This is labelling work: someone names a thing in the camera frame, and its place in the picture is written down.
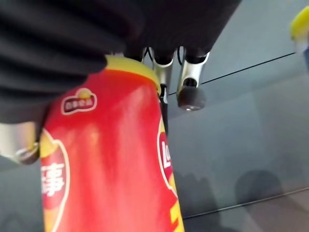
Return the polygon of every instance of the cable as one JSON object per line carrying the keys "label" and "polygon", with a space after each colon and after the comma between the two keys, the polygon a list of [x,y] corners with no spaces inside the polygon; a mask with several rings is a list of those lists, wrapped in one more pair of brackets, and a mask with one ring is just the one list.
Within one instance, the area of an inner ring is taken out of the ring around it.
{"label": "cable", "polygon": [[180,46],[177,48],[177,59],[178,59],[178,63],[180,64],[180,66],[182,66],[183,62],[180,58]]}
{"label": "cable", "polygon": [[151,62],[153,62],[154,59],[153,59],[153,57],[152,57],[152,55],[151,55],[151,52],[150,52],[150,48],[149,48],[149,47],[146,47],[146,50],[145,50],[145,53],[144,53],[144,58],[147,56],[147,53],[148,53],[148,55],[149,55],[149,58],[150,58]]}

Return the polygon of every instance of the gray wall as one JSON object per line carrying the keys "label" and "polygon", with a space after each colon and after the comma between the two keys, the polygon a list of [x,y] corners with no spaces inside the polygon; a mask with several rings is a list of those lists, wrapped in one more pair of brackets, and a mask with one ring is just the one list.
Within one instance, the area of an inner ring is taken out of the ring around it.
{"label": "gray wall", "polygon": [[170,96],[169,146],[184,216],[309,185],[309,77],[290,55],[202,85],[208,101],[183,112]]}

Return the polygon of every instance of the yellow can lid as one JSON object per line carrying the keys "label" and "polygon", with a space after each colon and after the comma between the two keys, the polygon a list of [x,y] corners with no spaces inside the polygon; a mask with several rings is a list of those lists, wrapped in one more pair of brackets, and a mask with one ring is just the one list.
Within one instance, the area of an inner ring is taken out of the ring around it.
{"label": "yellow can lid", "polygon": [[146,65],[144,65],[143,63],[120,56],[108,55],[106,56],[106,59],[107,59],[107,66],[105,68],[106,70],[124,71],[144,76],[155,83],[158,93],[161,94],[160,83],[155,72]]}

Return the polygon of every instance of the gray surface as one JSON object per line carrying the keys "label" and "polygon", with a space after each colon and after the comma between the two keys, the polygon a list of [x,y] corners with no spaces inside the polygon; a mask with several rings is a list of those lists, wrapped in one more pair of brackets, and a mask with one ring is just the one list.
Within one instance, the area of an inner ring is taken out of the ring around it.
{"label": "gray surface", "polygon": [[[207,107],[169,98],[169,147],[184,216],[309,186],[309,77],[291,55],[202,86]],[[213,204],[212,195],[217,204]]]}
{"label": "gray surface", "polygon": [[186,232],[307,232],[309,191],[184,220]]}
{"label": "gray surface", "polygon": [[0,173],[0,231],[43,232],[40,164]]}
{"label": "gray surface", "polygon": [[[294,51],[290,23],[309,0],[243,0],[215,43],[201,81],[207,81]],[[180,66],[175,60],[171,92]]]}

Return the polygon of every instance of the yellow object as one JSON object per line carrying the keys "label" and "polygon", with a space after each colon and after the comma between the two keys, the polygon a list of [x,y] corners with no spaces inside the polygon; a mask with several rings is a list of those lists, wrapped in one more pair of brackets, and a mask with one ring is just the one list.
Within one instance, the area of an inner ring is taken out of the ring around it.
{"label": "yellow object", "polygon": [[306,6],[291,23],[291,36],[297,40],[309,33],[309,6]]}
{"label": "yellow object", "polygon": [[148,68],[141,62],[126,57],[118,56],[106,56],[107,67],[106,70],[117,70],[124,71],[128,73],[135,73],[152,80],[157,88],[158,94],[161,94],[161,87],[159,80],[153,70]]}

